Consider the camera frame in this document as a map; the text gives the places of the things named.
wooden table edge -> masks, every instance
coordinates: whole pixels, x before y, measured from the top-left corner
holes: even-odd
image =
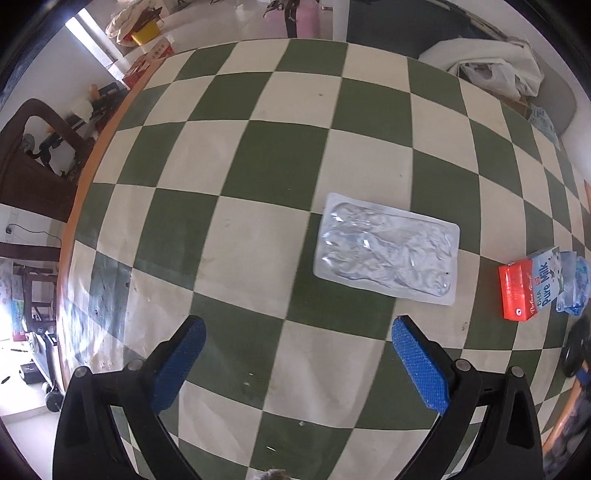
[[[138,80],[138,82],[134,85],[131,91],[127,94],[121,106],[115,112],[113,117],[109,120],[106,124],[105,128],[99,135],[96,144],[88,157],[86,165],[82,170],[80,175],[80,180],[78,182],[78,188],[76,190],[76,198],[74,200],[74,206],[72,207],[72,212],[68,221],[66,223],[66,227],[64,229],[63,237],[61,240],[61,252],[60,252],[60,263],[59,263],[59,274],[57,277],[57,292],[56,292],[56,317],[57,317],[57,352],[58,352],[58,365],[54,365],[56,367],[56,380],[57,384],[60,389],[65,392],[67,389],[67,385],[70,381],[71,372],[66,372],[65,363],[62,362],[62,349],[61,349],[61,341],[60,338],[64,338],[64,329],[63,329],[63,322],[61,321],[61,314],[63,313],[63,306],[64,306],[64,299],[67,296],[67,286],[68,286],[68,276],[70,273],[70,265],[72,263],[72,252],[74,250],[74,234],[76,232],[76,226],[78,225],[78,221],[80,219],[80,212],[82,211],[82,204],[84,203],[84,199],[88,193],[88,189],[90,188],[90,184],[95,177],[96,171],[99,168],[100,162],[105,155],[105,152],[109,148],[111,144],[111,140],[115,136],[117,127],[121,122],[121,119],[134,102],[136,97],[139,93],[144,90],[150,78],[154,75],[154,73],[160,68],[160,66],[164,63],[165,59],[158,59],[150,65],[150,67],[146,70],[144,75]]]

bag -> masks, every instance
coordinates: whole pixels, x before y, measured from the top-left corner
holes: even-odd
[[[581,315],[591,293],[591,265],[577,252],[561,252],[563,291],[556,300],[557,312]]]

white cloth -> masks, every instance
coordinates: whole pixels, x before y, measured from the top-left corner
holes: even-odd
[[[121,12],[113,17],[111,23],[105,28],[105,33],[109,38],[115,38],[119,45],[124,47],[137,46],[134,42],[127,42],[124,37],[131,32],[131,29],[138,21],[139,16],[147,8],[155,8],[155,0],[133,0]]]
[[[475,85],[515,100],[537,96],[544,78],[531,47],[522,40],[444,40],[418,59],[453,75],[462,69]]]

green and white checkered table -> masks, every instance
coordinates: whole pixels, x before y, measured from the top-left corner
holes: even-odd
[[[458,224],[455,304],[316,278],[329,192]],[[525,323],[504,320],[497,267],[554,244],[589,258],[583,179],[477,87],[331,41],[189,51],[138,95],[88,191],[65,361],[70,371],[120,369],[198,314],[206,346],[162,420],[204,480],[269,468],[391,480],[436,418],[387,342],[398,314],[479,369],[521,366],[541,430],[553,424],[571,385],[557,368],[567,316],[552,305]],[[481,421],[479,409],[449,472]]]

red milk carton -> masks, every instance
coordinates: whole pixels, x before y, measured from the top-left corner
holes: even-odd
[[[549,305],[562,291],[558,247],[499,267],[503,317],[524,322]]]

